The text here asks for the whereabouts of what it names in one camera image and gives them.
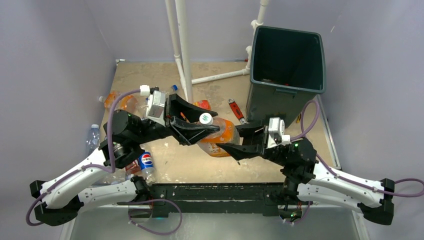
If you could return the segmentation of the orange juice bottle white cap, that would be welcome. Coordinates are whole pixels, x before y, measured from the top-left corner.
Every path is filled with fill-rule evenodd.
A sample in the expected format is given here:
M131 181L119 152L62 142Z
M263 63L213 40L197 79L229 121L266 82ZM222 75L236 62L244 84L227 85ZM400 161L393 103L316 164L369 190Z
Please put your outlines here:
M218 132L212 133L207 137L199 140L196 144L209 156L214 158L229 157L230 154L217 144L239 144L240 136L237 132L236 126L229 120L221 117L213 117L208 112L203 112L199 118L197 124L203 125L215 125L219 126Z

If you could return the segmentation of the red label squat bottle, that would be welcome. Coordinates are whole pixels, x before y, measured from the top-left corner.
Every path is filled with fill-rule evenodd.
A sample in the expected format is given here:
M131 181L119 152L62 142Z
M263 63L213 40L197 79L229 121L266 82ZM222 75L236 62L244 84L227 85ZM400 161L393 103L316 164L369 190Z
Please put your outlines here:
M211 110L211 105L208 100L199 100L194 102L193 105L205 110Z

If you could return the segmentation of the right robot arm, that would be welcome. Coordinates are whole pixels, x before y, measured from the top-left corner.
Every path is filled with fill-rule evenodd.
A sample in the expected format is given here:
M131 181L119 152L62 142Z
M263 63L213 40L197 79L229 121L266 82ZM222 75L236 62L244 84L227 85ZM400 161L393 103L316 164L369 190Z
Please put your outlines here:
M320 202L349 208L376 224L392 223L393 180L364 179L326 165L307 138L291 140L285 134L285 122L278 117L266 125L249 123L236 129L243 143L220 143L220 148L237 161L261 157L282 167L283 187L277 193L266 193L267 198L284 205Z

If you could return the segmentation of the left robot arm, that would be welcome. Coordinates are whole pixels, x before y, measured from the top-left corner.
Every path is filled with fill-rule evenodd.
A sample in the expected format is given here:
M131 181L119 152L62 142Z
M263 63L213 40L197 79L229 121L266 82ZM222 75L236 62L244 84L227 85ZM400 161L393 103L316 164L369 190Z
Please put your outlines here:
M181 145L191 146L220 130L205 121L205 109L176 94L155 91L146 111L145 118L125 110L111 112L104 125L106 140L86 159L52 180L30 184L35 201L28 213L35 215L36 225L60 226L81 212L112 203L146 203L149 185L142 177L101 187L94 183L130 165L145 152L143 144L172 136Z

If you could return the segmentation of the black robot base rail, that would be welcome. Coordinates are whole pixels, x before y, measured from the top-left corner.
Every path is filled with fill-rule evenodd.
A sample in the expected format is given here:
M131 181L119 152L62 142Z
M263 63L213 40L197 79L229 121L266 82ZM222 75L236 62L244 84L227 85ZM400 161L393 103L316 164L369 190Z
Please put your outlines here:
M155 183L132 179L135 198L121 204L148 205L153 218L170 213L261 214L299 218L309 204L298 198L297 185L287 182Z

